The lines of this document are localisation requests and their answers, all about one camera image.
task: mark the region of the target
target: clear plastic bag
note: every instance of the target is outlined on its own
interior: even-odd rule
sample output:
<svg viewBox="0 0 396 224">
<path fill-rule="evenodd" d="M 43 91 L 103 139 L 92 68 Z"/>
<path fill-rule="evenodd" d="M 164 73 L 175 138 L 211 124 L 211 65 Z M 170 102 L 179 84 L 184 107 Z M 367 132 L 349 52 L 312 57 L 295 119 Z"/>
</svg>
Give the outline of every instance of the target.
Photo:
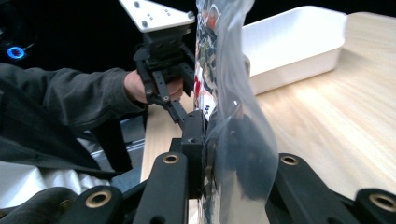
<svg viewBox="0 0 396 224">
<path fill-rule="evenodd" d="M 248 83 L 241 49 L 242 26 L 253 3 L 196 1 L 194 104 L 208 120 L 204 223 L 261 223 L 276 176 L 276 140 Z"/>
</svg>

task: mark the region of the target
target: person's arm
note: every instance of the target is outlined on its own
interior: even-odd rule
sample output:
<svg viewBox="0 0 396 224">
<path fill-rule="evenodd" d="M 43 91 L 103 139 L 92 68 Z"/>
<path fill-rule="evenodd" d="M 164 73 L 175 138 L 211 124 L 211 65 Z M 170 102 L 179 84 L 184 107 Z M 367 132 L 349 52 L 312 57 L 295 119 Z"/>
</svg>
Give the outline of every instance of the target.
<svg viewBox="0 0 396 224">
<path fill-rule="evenodd" d="M 50 116 L 76 131 L 144 109 L 143 104 L 132 103 L 125 92 L 124 79 L 128 74 L 118 68 L 83 74 L 66 68 L 24 70 L 0 63 L 2 79 L 24 91 Z"/>
</svg>

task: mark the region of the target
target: white plastic bin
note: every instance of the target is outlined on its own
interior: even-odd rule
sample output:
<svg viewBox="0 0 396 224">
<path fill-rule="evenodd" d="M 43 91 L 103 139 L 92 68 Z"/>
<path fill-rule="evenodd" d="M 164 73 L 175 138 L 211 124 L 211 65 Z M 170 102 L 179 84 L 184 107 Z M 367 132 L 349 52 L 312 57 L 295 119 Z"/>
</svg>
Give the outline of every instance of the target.
<svg viewBox="0 0 396 224">
<path fill-rule="evenodd" d="M 242 29 L 255 94 L 334 69 L 345 42 L 347 15 L 297 7 Z"/>
</svg>

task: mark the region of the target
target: round hole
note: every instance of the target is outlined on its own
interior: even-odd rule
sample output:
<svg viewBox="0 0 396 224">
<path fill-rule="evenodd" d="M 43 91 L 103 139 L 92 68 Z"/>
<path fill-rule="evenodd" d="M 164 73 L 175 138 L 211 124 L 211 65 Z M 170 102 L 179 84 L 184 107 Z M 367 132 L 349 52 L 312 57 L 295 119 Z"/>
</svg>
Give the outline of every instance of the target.
<svg viewBox="0 0 396 224">
<path fill-rule="evenodd" d="M 177 163 L 179 160 L 178 155 L 168 155 L 163 157 L 163 162 L 165 162 L 166 164 L 174 164 Z"/>
<path fill-rule="evenodd" d="M 90 195 L 85 201 L 85 205 L 90 208 L 98 208 L 107 204 L 111 199 L 111 192 L 109 190 L 97 191 Z"/>
<path fill-rule="evenodd" d="M 283 156 L 280 158 L 280 160 L 287 165 L 297 165 L 298 164 L 298 160 L 292 156 Z"/>
<path fill-rule="evenodd" d="M 69 208 L 73 205 L 73 202 L 70 200 L 64 200 L 59 204 L 60 210 L 62 213 L 66 212 L 69 210 Z"/>
<path fill-rule="evenodd" d="M 396 201 L 386 195 L 375 193 L 369 196 L 370 201 L 376 206 L 389 212 L 396 212 Z"/>
</svg>

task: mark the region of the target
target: wooden table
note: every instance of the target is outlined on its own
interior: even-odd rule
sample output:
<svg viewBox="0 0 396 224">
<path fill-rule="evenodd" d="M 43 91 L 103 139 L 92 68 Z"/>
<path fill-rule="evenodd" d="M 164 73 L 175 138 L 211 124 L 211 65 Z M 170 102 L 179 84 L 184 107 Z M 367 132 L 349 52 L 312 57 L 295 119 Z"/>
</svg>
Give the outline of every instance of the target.
<svg viewBox="0 0 396 224">
<path fill-rule="evenodd" d="M 361 188 L 396 193 L 396 18 L 349 15 L 334 70 L 256 97 L 279 152 L 302 157 L 330 189 L 352 199 Z M 192 99 L 182 104 L 192 110 Z M 151 106 L 142 180 L 180 136 L 167 112 Z"/>
</svg>

